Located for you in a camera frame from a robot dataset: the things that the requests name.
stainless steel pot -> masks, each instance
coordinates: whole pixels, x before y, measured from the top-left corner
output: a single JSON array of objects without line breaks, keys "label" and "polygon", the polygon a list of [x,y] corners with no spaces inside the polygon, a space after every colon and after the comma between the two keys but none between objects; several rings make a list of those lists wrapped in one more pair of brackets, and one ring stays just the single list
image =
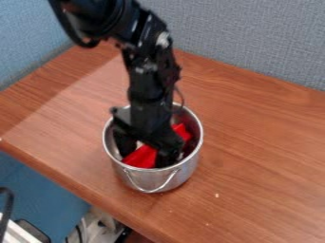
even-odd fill
[{"label": "stainless steel pot", "polygon": [[[177,103],[174,103],[174,109],[180,109]],[[173,166],[161,169],[139,169],[122,162],[113,139],[113,119],[106,124],[103,143],[107,154],[113,159],[113,168],[125,183],[146,194],[165,192],[181,186],[197,168],[200,150],[204,143],[204,128],[197,116],[186,107],[173,116],[173,123],[181,122],[186,125],[188,131],[193,135],[188,156]]]}]

wood grain surface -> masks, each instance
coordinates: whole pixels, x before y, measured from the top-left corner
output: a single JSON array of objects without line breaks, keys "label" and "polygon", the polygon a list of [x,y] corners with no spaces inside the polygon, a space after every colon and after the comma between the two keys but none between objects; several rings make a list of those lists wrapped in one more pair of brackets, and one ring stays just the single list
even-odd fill
[{"label": "wood grain surface", "polygon": [[177,56],[205,126],[180,189],[145,195],[113,172],[102,130],[129,82],[110,45],[74,47],[2,92],[2,150],[157,243],[325,242],[325,93]]}]

cable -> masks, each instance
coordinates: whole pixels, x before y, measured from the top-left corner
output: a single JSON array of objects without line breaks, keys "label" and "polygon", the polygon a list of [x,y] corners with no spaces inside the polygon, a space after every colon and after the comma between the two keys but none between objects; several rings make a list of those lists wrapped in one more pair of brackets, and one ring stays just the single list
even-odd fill
[{"label": "cable", "polygon": [[7,194],[6,208],[4,208],[3,218],[0,221],[0,243],[2,243],[6,237],[7,226],[12,215],[14,192],[6,187],[0,187],[0,194]]},{"label": "cable", "polygon": [[77,232],[78,232],[78,235],[79,235],[79,241],[81,241],[81,243],[85,243],[83,236],[82,236],[82,231],[81,231],[81,228],[79,228],[78,225],[77,225]]},{"label": "cable", "polygon": [[86,221],[86,218],[83,217],[82,218],[82,224],[83,224],[83,233],[85,233],[85,240],[86,240],[86,243],[89,242],[89,235],[87,235],[87,221]]}]

black robotic arm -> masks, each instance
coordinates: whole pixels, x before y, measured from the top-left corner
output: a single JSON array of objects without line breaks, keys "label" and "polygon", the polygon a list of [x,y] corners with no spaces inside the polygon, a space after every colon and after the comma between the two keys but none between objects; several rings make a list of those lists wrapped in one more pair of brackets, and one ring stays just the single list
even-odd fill
[{"label": "black robotic arm", "polygon": [[129,110],[113,108],[114,138],[122,157],[135,151],[141,140],[158,149],[157,167],[172,165],[185,142],[170,124],[181,68],[166,23],[135,0],[50,0],[50,3],[67,35],[81,47],[97,47],[101,41],[114,38],[122,49],[131,104]]}]

